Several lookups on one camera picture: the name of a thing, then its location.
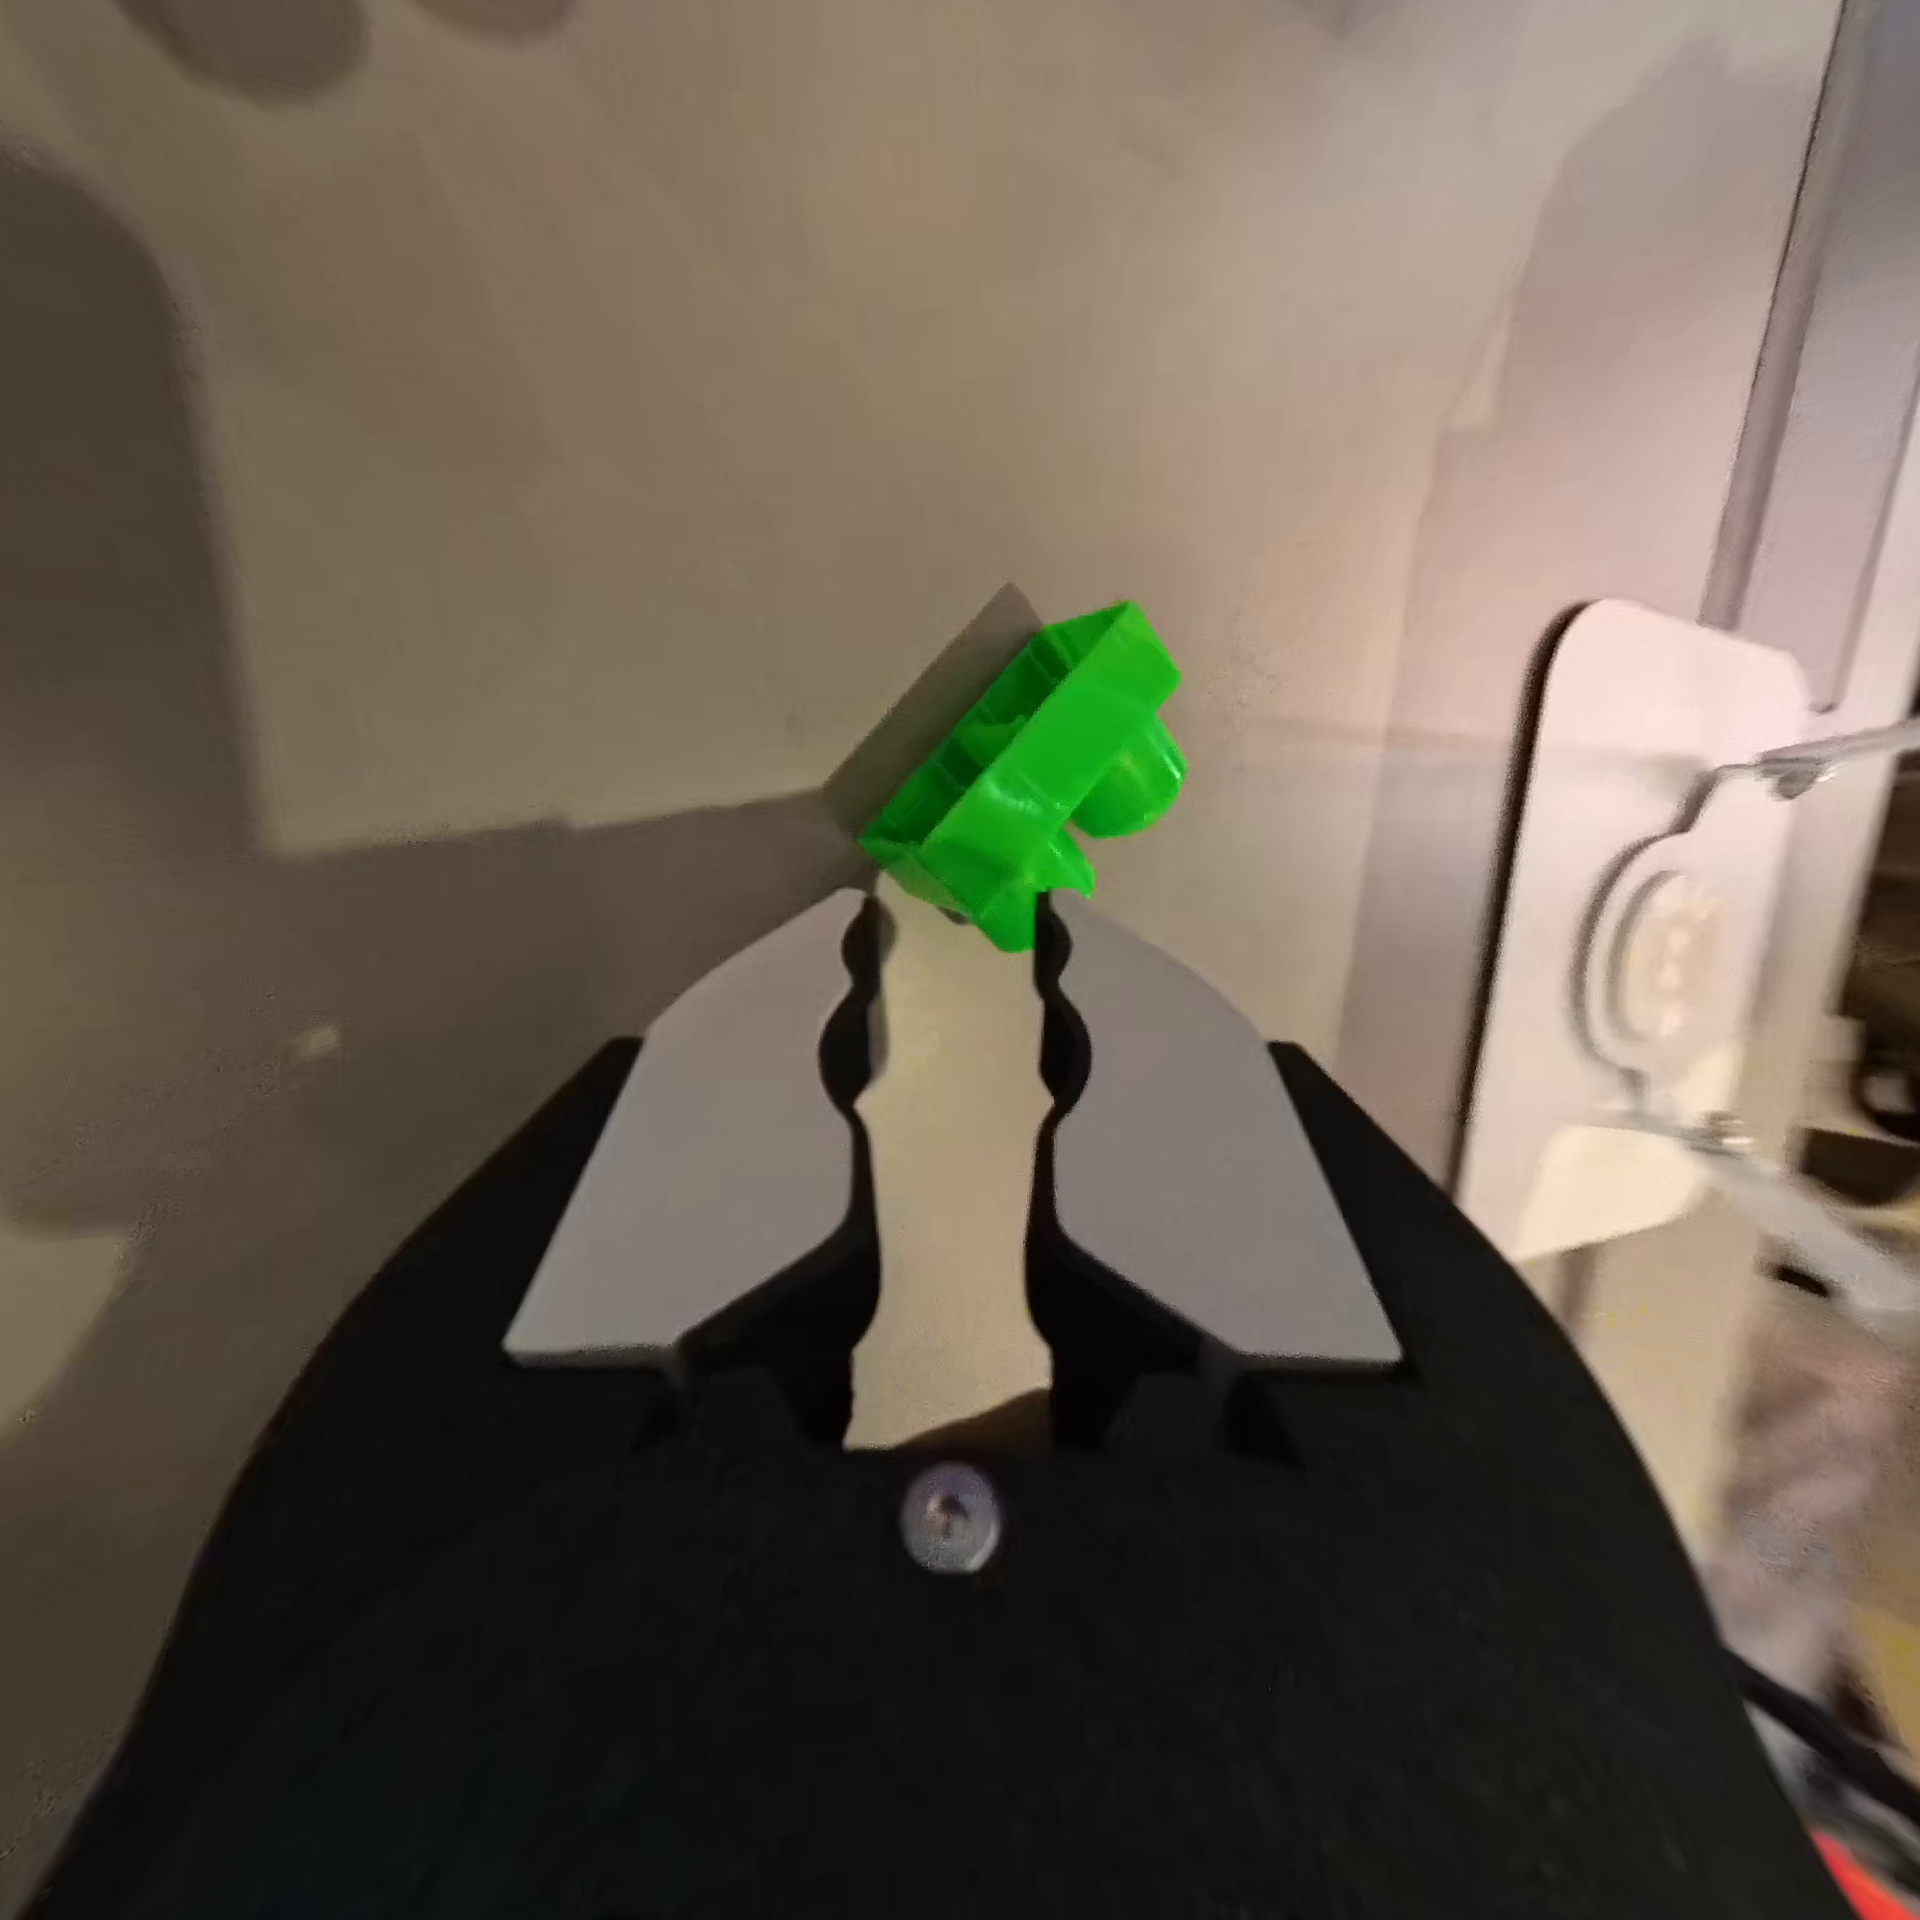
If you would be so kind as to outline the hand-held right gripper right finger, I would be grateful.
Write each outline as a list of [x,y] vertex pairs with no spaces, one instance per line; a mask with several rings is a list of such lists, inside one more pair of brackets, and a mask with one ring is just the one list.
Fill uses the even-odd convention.
[[1221,989],[1080,895],[1038,920],[1046,1115],[1023,1300],[1057,1448],[1246,1381],[1385,1377],[1402,1345],[1272,1052]]

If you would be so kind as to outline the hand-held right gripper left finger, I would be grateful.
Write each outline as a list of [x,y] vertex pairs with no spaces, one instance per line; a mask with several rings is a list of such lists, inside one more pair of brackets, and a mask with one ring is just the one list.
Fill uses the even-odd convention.
[[873,1077],[882,912],[843,886],[712,966],[647,1029],[502,1353],[648,1369],[683,1397],[760,1369],[843,1446],[880,1295]]

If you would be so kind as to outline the green two-stud toy block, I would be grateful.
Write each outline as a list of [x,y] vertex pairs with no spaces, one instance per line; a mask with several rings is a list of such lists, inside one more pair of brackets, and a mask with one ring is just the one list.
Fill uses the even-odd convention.
[[1137,601],[1050,621],[861,820],[854,843],[895,886],[1027,952],[1040,900],[1090,899],[1082,839],[1130,836],[1182,796],[1163,716],[1182,684]]

